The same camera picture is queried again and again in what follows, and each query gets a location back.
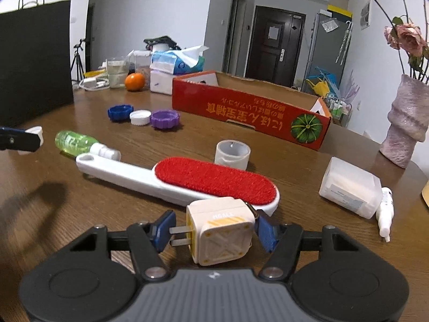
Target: refrigerator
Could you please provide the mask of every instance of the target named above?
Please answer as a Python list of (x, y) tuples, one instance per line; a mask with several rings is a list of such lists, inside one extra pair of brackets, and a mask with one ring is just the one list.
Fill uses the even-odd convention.
[[(334, 19), (338, 28), (332, 31), (325, 31), (323, 24)], [(337, 63), (335, 63), (338, 53), (340, 52), (341, 44), (343, 43), (348, 24), (345, 21), (338, 20), (334, 17), (329, 17), (322, 13), (318, 13), (315, 18), (312, 43), (310, 46), (310, 53), (308, 55), (307, 68), (305, 70), (304, 82), (302, 84), (302, 92), (314, 94), (311, 86), (305, 81), (306, 78), (313, 75), (319, 75), (320, 72), (317, 67), (334, 74), (338, 86), (340, 85), (343, 75), (345, 60), (341, 65), (343, 52)]]

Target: blue bottle cap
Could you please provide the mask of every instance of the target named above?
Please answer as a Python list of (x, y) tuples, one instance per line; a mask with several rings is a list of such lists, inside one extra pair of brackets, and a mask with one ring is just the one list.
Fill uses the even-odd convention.
[(112, 106), (107, 110), (107, 115), (112, 122), (126, 121), (130, 119), (130, 114), (134, 111), (132, 105), (122, 104)]

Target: green plastic bottle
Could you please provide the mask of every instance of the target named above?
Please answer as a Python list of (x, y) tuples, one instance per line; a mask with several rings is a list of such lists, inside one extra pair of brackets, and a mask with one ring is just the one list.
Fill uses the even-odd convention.
[(58, 132), (55, 137), (55, 145), (61, 151), (75, 157), (81, 153), (92, 153), (93, 155), (98, 155), (110, 160), (121, 160), (121, 153), (118, 150), (110, 149), (104, 144), (100, 144), (98, 140), (93, 137), (72, 131)]

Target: tangerine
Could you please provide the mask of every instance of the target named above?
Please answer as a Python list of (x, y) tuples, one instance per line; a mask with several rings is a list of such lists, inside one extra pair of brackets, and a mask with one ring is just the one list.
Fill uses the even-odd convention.
[(145, 86), (145, 83), (145, 76), (139, 72), (129, 74), (125, 79), (125, 87), (131, 92), (141, 90)]

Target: tripod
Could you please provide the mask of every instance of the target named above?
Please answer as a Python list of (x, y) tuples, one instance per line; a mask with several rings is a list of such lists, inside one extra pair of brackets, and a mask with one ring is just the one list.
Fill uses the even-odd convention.
[(83, 80), (83, 65), (82, 65), (82, 59), (80, 58), (80, 54), (79, 54), (79, 48), (81, 50), (83, 50), (82, 48), (82, 42), (85, 42), (84, 38), (81, 38), (79, 40), (79, 44), (78, 45), (74, 45), (73, 48), (75, 48), (75, 57), (73, 58), (73, 62), (72, 62), (72, 66), (70, 67), (70, 72), (72, 72), (73, 70), (73, 66), (76, 63), (76, 80), (73, 79), (72, 77), (72, 81), (77, 81), (80, 82), (81, 80)]

